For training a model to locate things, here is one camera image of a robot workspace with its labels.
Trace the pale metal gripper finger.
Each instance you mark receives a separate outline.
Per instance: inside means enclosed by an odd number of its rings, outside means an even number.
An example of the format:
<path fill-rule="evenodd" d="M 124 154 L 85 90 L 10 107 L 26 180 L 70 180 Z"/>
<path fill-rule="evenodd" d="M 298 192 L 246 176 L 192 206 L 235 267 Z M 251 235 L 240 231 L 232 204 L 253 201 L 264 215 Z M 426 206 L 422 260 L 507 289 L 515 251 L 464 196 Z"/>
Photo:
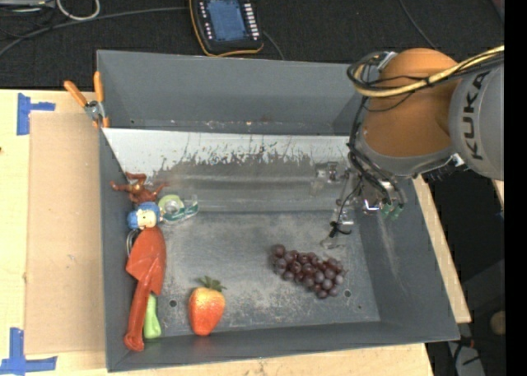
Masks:
<path fill-rule="evenodd" d="M 348 186 L 350 171 L 336 161 L 315 164 L 315 176 L 310 182 L 310 195 L 313 197 L 333 193 L 342 197 Z"/>
<path fill-rule="evenodd" d="M 329 223 L 328 235 L 319 244 L 324 249 L 335 249 L 344 246 L 353 233 L 354 222 L 345 220 L 344 222 L 332 220 Z"/>

